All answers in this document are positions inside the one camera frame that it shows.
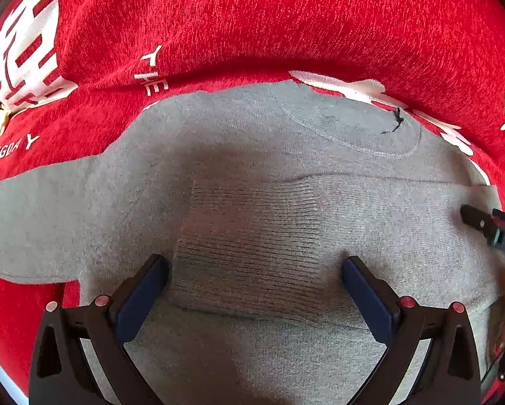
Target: red cloth with white print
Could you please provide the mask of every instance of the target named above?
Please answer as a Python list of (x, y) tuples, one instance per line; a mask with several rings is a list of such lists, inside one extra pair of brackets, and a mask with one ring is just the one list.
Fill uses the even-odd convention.
[[(0, 19), (0, 99), (22, 112), (0, 138), (0, 180), (99, 154), (160, 99), (290, 71), (378, 81), (384, 95), (362, 97), (404, 104), (444, 134), (505, 210), (497, 0), (14, 0)], [(25, 387), (25, 376), (13, 379)]]

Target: gray garment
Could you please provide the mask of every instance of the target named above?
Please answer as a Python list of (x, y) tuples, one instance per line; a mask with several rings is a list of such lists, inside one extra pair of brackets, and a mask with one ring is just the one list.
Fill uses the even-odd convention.
[[(464, 301), (483, 361), (486, 311), (500, 294), (496, 277), (505, 258), (488, 249), (477, 231), (462, 226), (457, 206), (467, 202), (490, 210), (497, 206), (496, 190), (472, 187), (481, 177), (466, 157), (423, 132), (409, 116), (392, 133), (395, 126), (391, 113), (291, 81), (166, 99), (144, 111), (101, 155), (0, 182), (0, 276), (22, 283), (79, 278), (86, 303), (115, 290), (151, 253), (172, 259), (176, 252), (176, 285), (171, 283), (167, 299), (154, 306), (138, 339), (127, 345), (168, 403), (345, 403), (382, 346), (363, 329), (337, 285), (334, 272), (344, 254), (361, 254), (400, 294), (444, 306), (453, 296)], [(209, 204), (200, 192), (204, 184), (221, 190), (264, 187), (268, 209), (280, 197), (273, 190), (283, 189), (284, 196), (295, 199), (291, 188), (307, 184), (315, 206), (299, 216), (308, 218), (316, 236), (307, 253), (316, 280), (308, 288), (327, 284), (320, 295), (306, 288), (312, 309), (303, 314), (298, 303), (292, 315), (281, 314), (277, 291), (271, 292), (277, 303), (264, 299), (258, 311), (195, 293), (203, 290), (195, 274), (199, 269), (187, 260), (202, 258), (205, 245), (190, 247), (190, 218)], [(217, 205), (224, 202), (221, 196)], [(252, 209), (257, 202), (250, 201)], [(291, 200), (279, 202), (281, 211), (290, 208)], [(218, 209), (206, 216), (220, 215)], [(349, 231), (358, 220), (359, 227)], [(301, 240), (287, 242), (292, 218), (288, 221), (277, 235), (289, 247), (286, 263), (293, 258), (299, 268)], [(429, 229), (430, 221), (439, 225)], [(233, 220), (222, 222), (227, 227)], [(249, 233), (262, 233), (261, 224), (252, 228), (256, 231)], [(372, 230), (378, 230), (381, 242), (364, 247)], [(423, 243), (408, 238), (399, 243), (409, 230), (426, 234)], [(220, 248), (224, 237), (213, 231), (210, 236)], [(262, 235), (256, 239), (254, 248), (261, 246)], [(187, 245), (188, 257), (183, 254)], [(212, 258), (214, 278), (227, 272), (235, 291), (237, 262), (224, 268), (216, 255)], [(264, 282), (269, 273), (263, 266), (273, 258), (262, 258), (267, 261), (258, 278)], [(275, 267), (274, 272), (281, 271)], [(449, 284), (438, 285), (444, 281)], [(183, 310), (168, 297), (208, 312)], [(318, 306), (321, 315), (315, 316)], [(96, 377), (103, 383), (100, 371)], [(106, 387), (103, 391), (110, 394)]]

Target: silver screw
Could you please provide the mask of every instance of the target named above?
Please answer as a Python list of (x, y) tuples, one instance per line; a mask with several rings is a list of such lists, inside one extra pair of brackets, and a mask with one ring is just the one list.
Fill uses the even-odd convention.
[(99, 306), (99, 307), (106, 306), (109, 301), (110, 301), (110, 297), (109, 296), (107, 296), (107, 295), (99, 295), (95, 299), (95, 305)]
[(53, 312), (57, 309), (57, 301), (51, 301), (46, 305), (46, 310), (48, 312)]

